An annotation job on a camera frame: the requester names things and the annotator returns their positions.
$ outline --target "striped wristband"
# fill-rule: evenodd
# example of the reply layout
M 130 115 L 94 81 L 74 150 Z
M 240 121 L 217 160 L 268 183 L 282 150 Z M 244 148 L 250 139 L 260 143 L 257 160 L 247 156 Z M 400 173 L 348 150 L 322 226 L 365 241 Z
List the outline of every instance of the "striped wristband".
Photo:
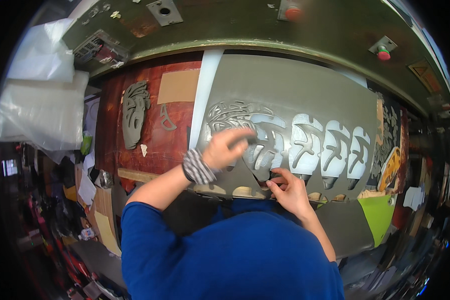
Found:
M 203 161 L 202 154 L 196 149 L 185 153 L 182 169 L 186 179 L 193 183 L 207 184 L 217 180 L 214 172 Z

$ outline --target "hand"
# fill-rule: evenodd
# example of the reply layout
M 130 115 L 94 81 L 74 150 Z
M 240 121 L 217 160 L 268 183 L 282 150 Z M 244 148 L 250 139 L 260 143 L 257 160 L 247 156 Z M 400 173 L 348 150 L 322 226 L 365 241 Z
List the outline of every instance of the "hand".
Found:
M 303 219 L 314 213 L 309 202 L 305 182 L 295 177 L 289 170 L 277 167 L 271 170 L 273 173 L 282 175 L 267 180 L 272 198 L 276 198 L 280 205 L 293 213 L 297 218 Z
M 249 143 L 247 136 L 255 136 L 256 133 L 251 128 L 225 129 L 213 135 L 210 143 L 202 154 L 203 161 L 211 169 L 222 169 L 232 161 L 240 158 L 245 152 Z M 238 141 L 232 149 L 228 146 Z

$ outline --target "red button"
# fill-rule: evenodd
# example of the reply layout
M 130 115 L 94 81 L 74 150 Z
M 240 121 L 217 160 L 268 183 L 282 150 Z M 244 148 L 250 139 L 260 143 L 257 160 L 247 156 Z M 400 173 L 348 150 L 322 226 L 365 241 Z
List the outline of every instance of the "red button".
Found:
M 299 20 L 301 14 L 302 14 L 302 10 L 300 10 L 296 7 L 291 7 L 285 11 L 285 17 L 288 20 L 294 21 L 294 22 Z
M 381 61 L 387 61 L 390 59 L 390 53 L 388 53 L 387 51 L 380 51 L 378 52 L 377 56 Z

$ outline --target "window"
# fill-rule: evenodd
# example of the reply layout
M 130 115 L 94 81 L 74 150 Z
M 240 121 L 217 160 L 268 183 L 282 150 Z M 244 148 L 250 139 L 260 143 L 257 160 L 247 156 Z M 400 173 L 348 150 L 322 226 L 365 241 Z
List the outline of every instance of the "window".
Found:
M 17 160 L 2 160 L 3 176 L 12 176 L 18 173 Z

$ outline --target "blue shirt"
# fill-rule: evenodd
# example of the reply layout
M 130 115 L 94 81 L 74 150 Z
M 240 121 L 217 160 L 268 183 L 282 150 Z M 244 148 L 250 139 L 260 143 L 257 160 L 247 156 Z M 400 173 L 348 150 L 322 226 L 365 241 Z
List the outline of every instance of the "blue shirt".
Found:
M 121 224 L 122 273 L 133 300 L 344 299 L 337 264 L 317 237 L 277 213 L 215 218 L 179 237 L 159 210 L 132 202 Z

